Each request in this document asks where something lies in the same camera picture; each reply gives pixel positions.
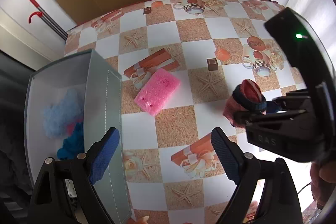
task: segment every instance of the blue gripper pad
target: blue gripper pad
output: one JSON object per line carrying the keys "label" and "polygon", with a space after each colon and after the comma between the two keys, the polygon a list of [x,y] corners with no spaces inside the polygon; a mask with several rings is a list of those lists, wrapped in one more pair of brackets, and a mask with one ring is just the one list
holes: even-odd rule
{"label": "blue gripper pad", "polygon": [[101,180],[106,168],[108,167],[114,152],[116,151],[120,140],[120,134],[117,129],[114,129],[109,139],[104,144],[103,148],[98,153],[91,165],[91,173],[89,180],[92,185],[96,181]]}
{"label": "blue gripper pad", "polygon": [[239,175],[239,162],[236,157],[233,155],[234,151],[229,147],[231,145],[231,141],[226,137],[224,132],[219,128],[214,128],[211,132],[211,144],[219,158],[220,163],[223,165],[225,173],[229,180],[233,180],[236,185],[240,182]]}

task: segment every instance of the pink sponge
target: pink sponge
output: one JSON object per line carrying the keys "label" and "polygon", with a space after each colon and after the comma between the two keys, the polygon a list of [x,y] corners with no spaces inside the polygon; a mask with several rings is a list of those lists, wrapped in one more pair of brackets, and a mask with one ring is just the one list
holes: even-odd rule
{"label": "pink sponge", "polygon": [[180,84],[181,81],[178,78],[160,68],[140,90],[134,101],[142,110],[155,116]]}

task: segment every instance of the light blue fluffy cloth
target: light blue fluffy cloth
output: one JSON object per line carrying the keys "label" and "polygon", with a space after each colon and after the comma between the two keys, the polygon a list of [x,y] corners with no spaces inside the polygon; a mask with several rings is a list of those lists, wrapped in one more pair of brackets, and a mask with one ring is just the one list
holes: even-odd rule
{"label": "light blue fluffy cloth", "polygon": [[43,110],[43,127],[49,138],[62,137],[66,126],[83,117],[84,102],[74,88],[68,89],[58,105],[50,105]]}

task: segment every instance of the checkered tablecloth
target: checkered tablecloth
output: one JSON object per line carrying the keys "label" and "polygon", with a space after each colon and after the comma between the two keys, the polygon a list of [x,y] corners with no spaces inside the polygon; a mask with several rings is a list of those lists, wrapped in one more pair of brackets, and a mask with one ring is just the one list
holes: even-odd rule
{"label": "checkered tablecloth", "polygon": [[[152,0],[131,5],[122,8],[116,13],[117,19],[112,18],[105,25],[94,25],[99,21],[94,19],[74,28],[66,44],[66,55],[95,49],[121,75],[161,48],[180,63],[179,69],[171,73],[182,84],[155,117],[134,103],[137,90],[123,75],[122,141],[127,185],[133,217],[149,215],[148,223],[215,223],[235,184],[228,180],[220,164],[204,178],[191,179],[171,161],[174,153],[214,127],[221,127],[244,152],[256,156],[263,153],[247,142],[244,130],[232,127],[222,115],[225,100],[236,85],[251,79],[267,100],[305,87],[299,72],[288,61],[283,63],[282,70],[271,69],[266,79],[242,64],[243,46],[250,36],[277,47],[263,24],[283,9],[281,5],[263,0],[191,2],[200,1],[204,12],[199,15],[176,9],[186,0]],[[144,14],[145,7],[152,7],[151,13]],[[210,74],[206,59],[216,58],[218,48],[230,54],[226,62],[218,60],[218,71],[211,72],[213,80],[221,81],[214,84],[216,92],[212,89],[200,92],[204,83],[199,77],[207,79]]]}

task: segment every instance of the gray fabric box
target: gray fabric box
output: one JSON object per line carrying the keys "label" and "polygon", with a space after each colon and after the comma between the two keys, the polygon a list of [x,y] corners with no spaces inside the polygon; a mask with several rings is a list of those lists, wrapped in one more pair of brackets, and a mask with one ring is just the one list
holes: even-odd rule
{"label": "gray fabric box", "polygon": [[124,224],[131,215],[122,155],[121,81],[95,50],[79,52],[43,67],[29,82],[25,107],[25,150],[31,181],[37,179],[43,161],[57,160],[64,138],[50,139],[43,128],[43,109],[57,104],[69,88],[84,99],[84,147],[99,141],[110,127],[120,132],[120,143],[103,178],[94,188],[113,221]]}

